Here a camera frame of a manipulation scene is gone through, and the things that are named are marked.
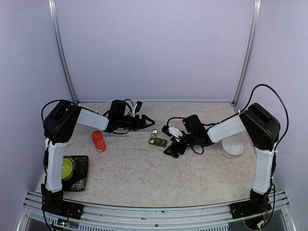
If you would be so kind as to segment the green pill organizer box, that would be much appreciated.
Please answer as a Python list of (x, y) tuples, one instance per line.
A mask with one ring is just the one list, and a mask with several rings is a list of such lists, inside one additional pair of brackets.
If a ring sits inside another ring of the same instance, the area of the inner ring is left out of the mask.
[(152, 133), (151, 133), (151, 136), (149, 138), (148, 143), (150, 145), (155, 145), (155, 146), (159, 146), (159, 147), (166, 147), (167, 146), (167, 140), (162, 139), (162, 138), (158, 137), (157, 135), (158, 135), (158, 130), (152, 129)]

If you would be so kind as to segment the red bottle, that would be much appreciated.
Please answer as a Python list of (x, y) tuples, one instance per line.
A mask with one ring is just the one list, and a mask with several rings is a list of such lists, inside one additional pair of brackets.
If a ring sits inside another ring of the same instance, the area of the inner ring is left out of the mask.
[(106, 151), (106, 144), (105, 144), (105, 141), (104, 141), (104, 138), (103, 138), (101, 131), (97, 130), (97, 131), (92, 132), (91, 138), (93, 140), (95, 149), (98, 152), (102, 153), (102, 152)]

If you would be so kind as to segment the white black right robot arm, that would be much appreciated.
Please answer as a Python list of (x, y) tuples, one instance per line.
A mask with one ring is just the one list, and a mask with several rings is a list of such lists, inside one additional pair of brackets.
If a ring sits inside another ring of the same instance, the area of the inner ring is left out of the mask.
[(277, 147), (284, 138), (279, 121), (260, 104), (247, 103), (244, 109), (217, 123), (204, 124), (197, 115), (183, 117), (182, 122), (185, 131), (169, 124), (162, 127), (162, 132), (172, 140), (164, 154), (174, 158), (184, 154), (187, 148), (205, 148), (241, 132), (248, 134), (257, 156), (257, 169), (246, 209), (255, 214), (263, 208), (274, 186)]

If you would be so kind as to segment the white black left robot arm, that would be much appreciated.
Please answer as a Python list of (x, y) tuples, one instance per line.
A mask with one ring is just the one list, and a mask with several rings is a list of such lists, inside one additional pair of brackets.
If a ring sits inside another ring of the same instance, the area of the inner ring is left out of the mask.
[(130, 107), (126, 100), (113, 100), (104, 114), (85, 108), (68, 100), (55, 100), (56, 106), (42, 118), (45, 136), (43, 160), (45, 181), (42, 186), (43, 204), (48, 204), (57, 214), (67, 210), (63, 200), (62, 164), (64, 151), (77, 124), (99, 131), (116, 134), (122, 128), (127, 131), (145, 129), (155, 124), (147, 115), (139, 115), (142, 102)]

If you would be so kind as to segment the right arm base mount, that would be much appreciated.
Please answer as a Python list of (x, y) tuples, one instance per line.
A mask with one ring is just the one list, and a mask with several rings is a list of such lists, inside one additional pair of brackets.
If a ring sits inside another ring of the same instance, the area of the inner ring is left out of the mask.
[(265, 202), (262, 205), (254, 204), (250, 200), (237, 202), (230, 204), (231, 215), (233, 219), (244, 218), (259, 213), (263, 213), (266, 210), (272, 209), (270, 202)]

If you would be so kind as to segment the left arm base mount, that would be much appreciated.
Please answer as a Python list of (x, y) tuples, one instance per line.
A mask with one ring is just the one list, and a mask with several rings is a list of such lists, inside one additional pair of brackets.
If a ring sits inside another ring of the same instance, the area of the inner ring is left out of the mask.
[(59, 215), (66, 218), (81, 219), (84, 205), (69, 201), (62, 201), (60, 207), (48, 204), (46, 202), (42, 205), (42, 210), (51, 214)]

